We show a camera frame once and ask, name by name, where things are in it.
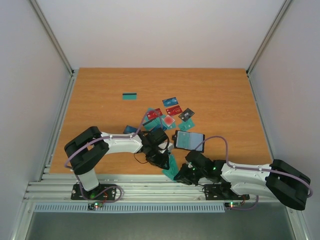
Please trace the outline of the teal VIP card front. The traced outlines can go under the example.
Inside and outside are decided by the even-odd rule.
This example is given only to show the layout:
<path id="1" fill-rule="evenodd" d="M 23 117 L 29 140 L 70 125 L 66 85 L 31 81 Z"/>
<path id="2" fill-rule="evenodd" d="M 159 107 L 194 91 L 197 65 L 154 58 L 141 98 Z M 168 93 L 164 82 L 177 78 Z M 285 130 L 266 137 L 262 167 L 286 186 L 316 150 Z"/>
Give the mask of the teal VIP card front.
<path id="1" fill-rule="evenodd" d="M 162 173 L 170 180 L 174 180 L 174 177 L 178 174 L 179 169 L 176 162 L 176 158 L 173 154 L 169 155 L 169 169 L 163 169 Z"/>

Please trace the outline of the black leather card holder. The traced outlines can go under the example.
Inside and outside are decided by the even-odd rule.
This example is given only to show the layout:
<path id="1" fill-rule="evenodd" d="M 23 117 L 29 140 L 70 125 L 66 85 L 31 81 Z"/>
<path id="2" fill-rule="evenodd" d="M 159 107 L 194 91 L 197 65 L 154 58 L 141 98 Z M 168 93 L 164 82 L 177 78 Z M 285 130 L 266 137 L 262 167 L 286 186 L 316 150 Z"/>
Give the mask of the black leather card holder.
<path id="1" fill-rule="evenodd" d="M 205 135 L 202 133 L 176 130 L 172 140 L 176 149 L 195 150 L 201 153 L 205 150 Z"/>

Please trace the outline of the teal card black stripe front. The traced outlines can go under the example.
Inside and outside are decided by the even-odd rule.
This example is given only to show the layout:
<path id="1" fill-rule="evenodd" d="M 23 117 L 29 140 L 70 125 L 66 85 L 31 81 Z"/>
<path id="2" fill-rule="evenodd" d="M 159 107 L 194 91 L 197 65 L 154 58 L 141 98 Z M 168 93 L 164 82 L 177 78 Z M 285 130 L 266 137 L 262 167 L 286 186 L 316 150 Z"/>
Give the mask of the teal card black stripe front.
<path id="1" fill-rule="evenodd" d="M 180 149 L 189 150 L 192 146 L 192 133 L 186 131 L 178 131 L 176 134 L 175 146 Z"/>

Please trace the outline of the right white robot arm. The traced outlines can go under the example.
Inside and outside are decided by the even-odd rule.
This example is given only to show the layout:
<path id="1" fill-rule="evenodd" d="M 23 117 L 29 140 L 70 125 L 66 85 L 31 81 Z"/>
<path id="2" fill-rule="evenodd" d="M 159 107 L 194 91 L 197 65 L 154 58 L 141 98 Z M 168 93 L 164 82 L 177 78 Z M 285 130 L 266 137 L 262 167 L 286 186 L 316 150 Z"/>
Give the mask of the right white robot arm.
<path id="1" fill-rule="evenodd" d="M 272 164 L 246 165 L 210 160 L 192 150 L 186 163 L 174 176 L 174 181 L 185 185 L 199 185 L 200 179 L 211 183 L 203 186 L 206 200 L 249 200 L 251 195 L 279 200 L 298 211 L 306 208 L 309 177 L 280 159 Z"/>

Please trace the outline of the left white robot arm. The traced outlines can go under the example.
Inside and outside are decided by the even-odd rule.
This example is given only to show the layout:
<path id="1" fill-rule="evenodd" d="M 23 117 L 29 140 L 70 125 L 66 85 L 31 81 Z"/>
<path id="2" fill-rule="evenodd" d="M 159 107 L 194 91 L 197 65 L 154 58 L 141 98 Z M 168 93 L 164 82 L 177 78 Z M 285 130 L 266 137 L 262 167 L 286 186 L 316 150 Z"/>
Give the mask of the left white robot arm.
<path id="1" fill-rule="evenodd" d="M 153 131 L 110 134 L 92 126 L 64 146 L 68 157 L 65 166 L 70 167 L 79 179 L 83 194 L 89 199 L 96 199 L 101 187 L 95 166 L 102 157 L 117 153 L 143 153 L 147 163 L 169 170 L 169 145 L 169 137 L 161 127 Z"/>

